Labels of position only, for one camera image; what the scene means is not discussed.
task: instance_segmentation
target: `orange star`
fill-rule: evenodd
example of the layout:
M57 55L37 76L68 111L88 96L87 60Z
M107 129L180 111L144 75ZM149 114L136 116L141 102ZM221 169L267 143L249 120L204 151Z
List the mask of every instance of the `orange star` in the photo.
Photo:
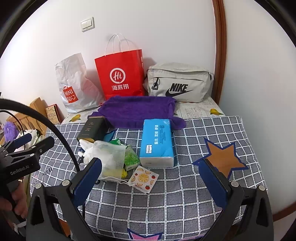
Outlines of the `orange star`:
M228 179L230 178L233 170L248 169L248 167L240 161L235 153L235 142L225 146L224 148L217 146L208 139L205 139L205 143L209 154L196 160L193 165L198 165L201 160L208 159L209 162Z

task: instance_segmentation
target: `blue tissue package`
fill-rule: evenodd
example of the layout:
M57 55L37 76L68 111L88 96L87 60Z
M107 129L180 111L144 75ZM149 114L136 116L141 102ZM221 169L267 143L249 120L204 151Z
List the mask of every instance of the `blue tissue package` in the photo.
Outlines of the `blue tissue package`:
M169 119L144 120L140 161L143 167L166 168L174 166Z

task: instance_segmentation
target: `light switch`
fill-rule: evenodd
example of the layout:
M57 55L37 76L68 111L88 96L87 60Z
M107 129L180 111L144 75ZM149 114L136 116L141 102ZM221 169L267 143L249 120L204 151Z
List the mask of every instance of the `light switch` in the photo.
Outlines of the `light switch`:
M80 26L81 26L82 32L93 29L94 28L94 17L91 17L89 19L81 21Z

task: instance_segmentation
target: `wooden door frame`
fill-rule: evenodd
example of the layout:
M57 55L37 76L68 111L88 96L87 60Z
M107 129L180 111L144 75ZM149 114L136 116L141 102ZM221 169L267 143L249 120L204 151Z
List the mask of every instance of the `wooden door frame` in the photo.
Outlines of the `wooden door frame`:
M219 104L226 64L226 17L223 0L212 0L216 28L216 58L212 98Z

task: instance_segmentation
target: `yellow bird print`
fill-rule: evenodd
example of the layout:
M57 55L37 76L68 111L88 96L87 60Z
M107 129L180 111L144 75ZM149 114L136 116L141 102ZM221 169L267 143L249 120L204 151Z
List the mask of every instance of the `yellow bird print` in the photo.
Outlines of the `yellow bird print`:
M211 113L211 115L223 115L222 113L220 113L216 109L210 109L210 113Z
M69 122L75 122L77 120L80 120L81 114L75 115Z

